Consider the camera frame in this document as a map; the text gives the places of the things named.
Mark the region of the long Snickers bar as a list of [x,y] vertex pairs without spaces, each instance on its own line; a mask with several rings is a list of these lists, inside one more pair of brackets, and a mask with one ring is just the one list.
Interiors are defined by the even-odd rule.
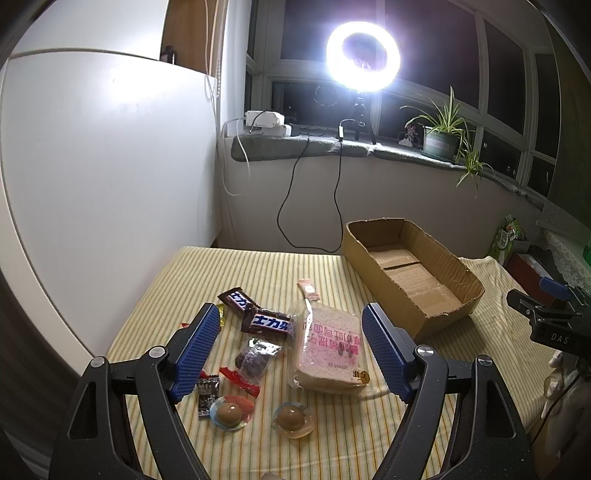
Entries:
[[287,336],[294,333],[294,324],[290,315],[252,307],[245,313],[240,330],[254,335]]

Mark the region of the red box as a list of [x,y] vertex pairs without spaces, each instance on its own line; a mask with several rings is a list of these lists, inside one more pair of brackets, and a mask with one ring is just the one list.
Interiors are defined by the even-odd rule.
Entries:
[[527,254],[514,253],[506,269],[530,297],[545,307],[550,307],[555,297],[541,290],[539,287],[541,276],[528,262],[528,258]]

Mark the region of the yellow candy packet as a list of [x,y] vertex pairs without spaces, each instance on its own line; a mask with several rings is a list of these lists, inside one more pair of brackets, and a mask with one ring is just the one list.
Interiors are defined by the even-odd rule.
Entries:
[[223,329],[224,328],[224,324],[225,324],[225,305],[223,303],[218,303],[216,305],[216,308],[218,310],[218,316],[219,316],[219,329]]

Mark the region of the small figurine on sill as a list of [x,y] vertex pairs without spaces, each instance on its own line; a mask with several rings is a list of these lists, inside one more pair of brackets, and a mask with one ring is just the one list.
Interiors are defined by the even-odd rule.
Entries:
[[399,144],[407,148],[415,148],[419,145],[419,135],[417,127],[414,124],[409,124],[405,127],[405,133]]

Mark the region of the pink packaged bread loaf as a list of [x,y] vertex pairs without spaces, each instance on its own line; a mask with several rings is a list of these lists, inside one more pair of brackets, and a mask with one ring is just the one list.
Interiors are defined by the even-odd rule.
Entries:
[[361,321],[320,301],[291,311],[290,385],[329,394],[356,394],[370,383]]

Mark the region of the white power adapter box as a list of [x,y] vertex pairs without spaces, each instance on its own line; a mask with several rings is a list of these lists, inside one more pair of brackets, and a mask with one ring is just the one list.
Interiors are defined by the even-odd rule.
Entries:
[[286,117],[276,111],[246,111],[245,128],[249,134],[254,133],[273,137],[291,136],[291,126],[286,123]]

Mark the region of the brown cardboard box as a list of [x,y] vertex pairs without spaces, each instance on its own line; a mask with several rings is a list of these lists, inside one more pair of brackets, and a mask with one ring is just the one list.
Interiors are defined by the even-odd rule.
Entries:
[[485,293],[443,244],[403,218],[349,222],[342,254],[394,326],[424,340],[470,315]]

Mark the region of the dark jujube snack pack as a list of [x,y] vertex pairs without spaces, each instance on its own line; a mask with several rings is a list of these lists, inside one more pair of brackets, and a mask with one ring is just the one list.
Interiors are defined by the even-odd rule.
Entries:
[[280,356],[283,347],[276,343],[250,338],[235,357],[235,369],[245,381],[259,384],[270,361]]

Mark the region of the green snack bag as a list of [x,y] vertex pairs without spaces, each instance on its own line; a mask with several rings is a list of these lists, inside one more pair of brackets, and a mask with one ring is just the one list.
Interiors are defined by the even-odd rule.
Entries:
[[497,230],[488,255],[500,265],[505,266],[519,242],[526,242],[527,236],[517,219],[509,214],[504,218],[503,225]]

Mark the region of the packaged braised egg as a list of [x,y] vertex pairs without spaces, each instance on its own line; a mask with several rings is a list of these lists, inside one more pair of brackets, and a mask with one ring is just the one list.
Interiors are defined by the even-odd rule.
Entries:
[[315,418],[303,404],[284,402],[273,414],[273,427],[288,439],[300,439],[315,430]]
[[219,397],[209,408],[212,423],[224,431],[242,429],[254,411],[254,403],[242,396],[226,395]]

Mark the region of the small Snickers bar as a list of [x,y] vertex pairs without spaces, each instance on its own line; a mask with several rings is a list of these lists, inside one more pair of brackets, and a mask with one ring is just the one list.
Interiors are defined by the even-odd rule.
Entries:
[[240,316],[245,316],[252,309],[259,308],[259,304],[249,297],[242,290],[242,287],[235,287],[226,290],[217,296],[221,303]]

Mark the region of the red-edged dark snack pack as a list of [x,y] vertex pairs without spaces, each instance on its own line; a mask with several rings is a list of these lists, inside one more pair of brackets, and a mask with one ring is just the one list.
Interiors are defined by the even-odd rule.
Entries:
[[256,384],[250,382],[249,380],[246,380],[245,377],[240,375],[238,372],[229,369],[228,367],[221,367],[221,369],[219,369],[219,372],[217,374],[211,374],[211,375],[206,374],[204,371],[201,371],[198,376],[198,380],[199,381],[201,381],[201,380],[215,380],[219,377],[219,375],[222,375],[223,377],[228,379],[228,381],[231,384],[238,386],[239,389],[242,389],[243,391],[245,391],[247,394],[251,395],[252,397],[254,397],[254,398],[259,397],[259,392],[260,392],[259,385],[256,385]]

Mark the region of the small pink sachet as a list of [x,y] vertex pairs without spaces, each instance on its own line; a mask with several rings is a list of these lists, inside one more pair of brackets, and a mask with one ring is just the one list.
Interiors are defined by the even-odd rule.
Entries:
[[310,278],[301,278],[297,280],[297,287],[300,289],[301,294],[303,294],[304,298],[308,301],[318,301],[321,299],[320,294],[315,289],[314,284],[311,282]]

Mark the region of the potted spider plant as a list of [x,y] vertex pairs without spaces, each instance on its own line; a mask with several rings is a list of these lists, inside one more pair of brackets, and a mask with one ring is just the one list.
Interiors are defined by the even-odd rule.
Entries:
[[456,186],[460,187],[471,179],[475,186],[475,197],[478,197],[482,174],[485,170],[493,171],[493,167],[481,160],[480,152],[475,145],[476,134],[460,114],[461,103],[456,98],[454,88],[449,88],[449,96],[444,104],[439,105],[431,98],[429,102],[434,108],[432,113],[412,105],[400,107],[401,110],[410,109],[417,112],[417,115],[406,122],[405,127],[409,124],[421,126],[422,152],[426,156],[461,165],[465,172]]

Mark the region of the small black candy packet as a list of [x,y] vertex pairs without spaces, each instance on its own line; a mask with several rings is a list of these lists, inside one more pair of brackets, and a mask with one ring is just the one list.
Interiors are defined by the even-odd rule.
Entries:
[[197,380],[197,413],[199,418],[208,418],[211,405],[219,397],[219,376],[202,372]]

